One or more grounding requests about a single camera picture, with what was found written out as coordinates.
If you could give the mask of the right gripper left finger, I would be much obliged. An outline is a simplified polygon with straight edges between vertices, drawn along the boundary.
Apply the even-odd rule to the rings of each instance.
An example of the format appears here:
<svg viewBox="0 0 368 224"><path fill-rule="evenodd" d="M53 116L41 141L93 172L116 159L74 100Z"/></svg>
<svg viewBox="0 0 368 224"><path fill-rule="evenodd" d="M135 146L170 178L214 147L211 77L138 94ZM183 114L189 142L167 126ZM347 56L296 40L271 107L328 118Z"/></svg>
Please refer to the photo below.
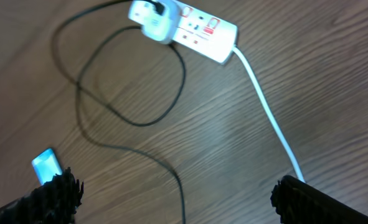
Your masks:
<svg viewBox="0 0 368 224"><path fill-rule="evenodd" d="M75 223L82 204L84 183L71 169L53 176L31 193L0 207L0 224L70 224Z"/></svg>

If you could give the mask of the Samsung Galaxy smartphone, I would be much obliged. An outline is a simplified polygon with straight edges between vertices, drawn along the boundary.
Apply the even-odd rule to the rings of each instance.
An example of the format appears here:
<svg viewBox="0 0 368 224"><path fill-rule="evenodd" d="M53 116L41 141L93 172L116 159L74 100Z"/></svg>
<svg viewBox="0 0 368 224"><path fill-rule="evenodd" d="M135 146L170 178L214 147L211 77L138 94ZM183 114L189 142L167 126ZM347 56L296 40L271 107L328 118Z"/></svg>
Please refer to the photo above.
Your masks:
<svg viewBox="0 0 368 224"><path fill-rule="evenodd" d="M31 161L31 164L40 185L44 185L46 182L52 181L54 176L62 174L61 166L52 148L40 153Z"/></svg>

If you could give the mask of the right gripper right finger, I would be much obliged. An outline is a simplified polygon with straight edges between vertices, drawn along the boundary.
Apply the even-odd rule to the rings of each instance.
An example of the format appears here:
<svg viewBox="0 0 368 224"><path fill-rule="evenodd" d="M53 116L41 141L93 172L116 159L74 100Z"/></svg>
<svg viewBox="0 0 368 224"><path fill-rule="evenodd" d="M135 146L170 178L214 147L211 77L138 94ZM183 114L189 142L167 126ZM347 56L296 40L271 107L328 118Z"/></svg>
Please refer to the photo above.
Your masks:
<svg viewBox="0 0 368 224"><path fill-rule="evenodd" d="M284 224L368 224L368 216L290 175L278 181L270 200Z"/></svg>

